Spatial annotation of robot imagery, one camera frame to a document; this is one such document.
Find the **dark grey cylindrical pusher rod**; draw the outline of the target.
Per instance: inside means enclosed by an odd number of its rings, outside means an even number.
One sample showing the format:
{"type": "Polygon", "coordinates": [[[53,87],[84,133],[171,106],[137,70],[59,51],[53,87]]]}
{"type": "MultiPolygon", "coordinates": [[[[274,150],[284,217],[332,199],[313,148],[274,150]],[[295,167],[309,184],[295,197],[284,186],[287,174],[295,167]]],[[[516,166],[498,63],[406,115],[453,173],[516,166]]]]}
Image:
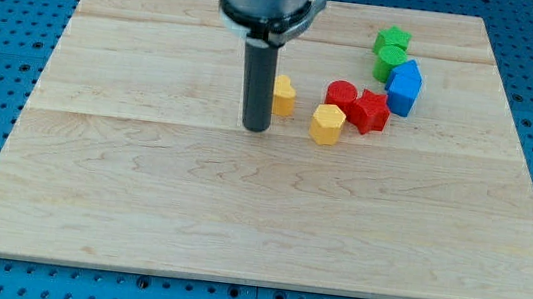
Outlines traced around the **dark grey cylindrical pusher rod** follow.
{"type": "Polygon", "coordinates": [[[251,132],[269,128],[278,49],[245,44],[242,123],[251,132]]]}

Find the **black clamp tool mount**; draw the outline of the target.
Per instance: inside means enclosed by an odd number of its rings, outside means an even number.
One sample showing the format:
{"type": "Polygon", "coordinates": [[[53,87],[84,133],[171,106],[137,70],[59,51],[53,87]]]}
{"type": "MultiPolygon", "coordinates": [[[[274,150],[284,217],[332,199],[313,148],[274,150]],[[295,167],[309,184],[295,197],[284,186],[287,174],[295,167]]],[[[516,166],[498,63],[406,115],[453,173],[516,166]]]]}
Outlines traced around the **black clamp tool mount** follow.
{"type": "Polygon", "coordinates": [[[265,18],[239,12],[228,0],[219,0],[224,25],[255,48],[281,48],[310,28],[328,0],[308,0],[292,14],[265,18]]]}

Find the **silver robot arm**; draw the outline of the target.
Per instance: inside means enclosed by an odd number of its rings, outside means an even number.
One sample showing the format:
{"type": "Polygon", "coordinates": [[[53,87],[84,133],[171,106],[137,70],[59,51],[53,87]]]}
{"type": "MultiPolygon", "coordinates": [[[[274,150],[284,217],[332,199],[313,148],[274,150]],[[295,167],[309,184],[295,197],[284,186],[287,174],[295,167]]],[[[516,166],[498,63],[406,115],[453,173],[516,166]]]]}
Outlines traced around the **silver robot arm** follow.
{"type": "Polygon", "coordinates": [[[271,123],[278,53],[310,28],[328,0],[219,0],[225,26],[244,40],[242,125],[271,123]]]}

